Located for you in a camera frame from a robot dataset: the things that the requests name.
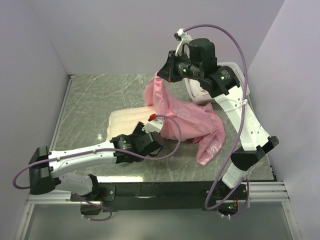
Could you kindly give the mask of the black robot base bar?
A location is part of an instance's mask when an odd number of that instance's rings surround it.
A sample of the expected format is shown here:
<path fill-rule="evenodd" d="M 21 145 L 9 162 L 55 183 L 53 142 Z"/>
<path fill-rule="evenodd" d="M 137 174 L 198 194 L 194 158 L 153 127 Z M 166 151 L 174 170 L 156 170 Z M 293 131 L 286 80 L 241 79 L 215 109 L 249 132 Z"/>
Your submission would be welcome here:
<path fill-rule="evenodd" d="M 212 181 L 100 182 L 88 200 L 117 211 L 205 209 Z"/>

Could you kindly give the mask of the pink pillowcase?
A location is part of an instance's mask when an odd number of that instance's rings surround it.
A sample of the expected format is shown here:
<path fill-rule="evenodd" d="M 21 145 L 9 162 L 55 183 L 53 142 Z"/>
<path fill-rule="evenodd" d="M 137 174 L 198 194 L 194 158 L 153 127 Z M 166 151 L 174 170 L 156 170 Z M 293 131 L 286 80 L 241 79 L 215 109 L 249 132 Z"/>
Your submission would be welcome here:
<path fill-rule="evenodd" d="M 144 102 L 158 115 L 172 117 L 180 126 L 181 141 L 191 140 L 198 145 L 196 161 L 203 167 L 219 153 L 226 139 L 222 119 L 212 104 L 199 106 L 174 97 L 165 80 L 156 74 L 143 92 Z"/>

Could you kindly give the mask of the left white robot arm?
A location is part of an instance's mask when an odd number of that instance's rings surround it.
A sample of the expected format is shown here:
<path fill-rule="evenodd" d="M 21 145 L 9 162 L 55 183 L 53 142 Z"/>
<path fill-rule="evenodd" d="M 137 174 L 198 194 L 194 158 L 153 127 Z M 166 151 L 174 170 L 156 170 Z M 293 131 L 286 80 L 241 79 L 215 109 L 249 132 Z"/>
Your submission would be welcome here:
<path fill-rule="evenodd" d="M 74 171 L 94 165 L 134 163 L 144 157 L 156 157 L 164 146 L 160 131 L 162 119 L 138 122 L 132 134 L 121 134 L 100 144 L 66 151 L 49 151 L 38 147 L 29 164 L 30 194 L 43 195 L 55 189 L 74 192 L 88 201 L 96 200 L 101 192 L 97 177 L 78 175 Z"/>

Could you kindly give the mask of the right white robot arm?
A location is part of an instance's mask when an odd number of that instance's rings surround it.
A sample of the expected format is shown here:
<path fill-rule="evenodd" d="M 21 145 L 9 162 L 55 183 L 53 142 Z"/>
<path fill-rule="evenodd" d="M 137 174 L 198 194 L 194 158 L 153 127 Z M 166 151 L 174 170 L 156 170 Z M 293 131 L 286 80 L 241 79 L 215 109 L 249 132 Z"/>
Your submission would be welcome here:
<path fill-rule="evenodd" d="M 236 63 L 218 62 L 215 45 L 207 38 L 178 40 L 177 48 L 169 51 L 158 75 L 171 83 L 184 81 L 196 104 L 216 102 L 240 133 L 241 146 L 232 152 L 231 164 L 219 187 L 221 197 L 230 200 L 237 194 L 236 184 L 279 140 L 261 126 L 248 104 L 245 76 Z"/>

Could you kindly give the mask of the cream pillow with bear print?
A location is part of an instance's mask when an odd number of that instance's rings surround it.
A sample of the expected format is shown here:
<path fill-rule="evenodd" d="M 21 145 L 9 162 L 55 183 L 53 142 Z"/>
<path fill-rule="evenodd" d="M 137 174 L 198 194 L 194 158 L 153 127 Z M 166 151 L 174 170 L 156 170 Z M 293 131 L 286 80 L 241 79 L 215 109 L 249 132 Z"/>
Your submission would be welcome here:
<path fill-rule="evenodd" d="M 148 122 L 150 115 L 155 113 L 156 111 L 153 106 L 113 111 L 109 115 L 106 139 L 111 140 L 118 135 L 132 134 L 139 122 L 145 125 Z"/>

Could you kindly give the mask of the red and white cloth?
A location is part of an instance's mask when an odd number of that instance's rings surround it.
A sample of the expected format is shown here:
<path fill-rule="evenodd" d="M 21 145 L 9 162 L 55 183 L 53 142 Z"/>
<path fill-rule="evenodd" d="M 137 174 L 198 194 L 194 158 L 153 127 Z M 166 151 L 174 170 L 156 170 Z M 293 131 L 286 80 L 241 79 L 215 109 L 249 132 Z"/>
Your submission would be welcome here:
<path fill-rule="evenodd" d="M 202 100 L 211 100 L 212 99 L 210 94 L 200 86 L 200 83 L 197 80 L 190 79 L 189 86 L 190 86 L 190 90 L 191 90 L 192 95 L 196 99 L 202 99 Z"/>

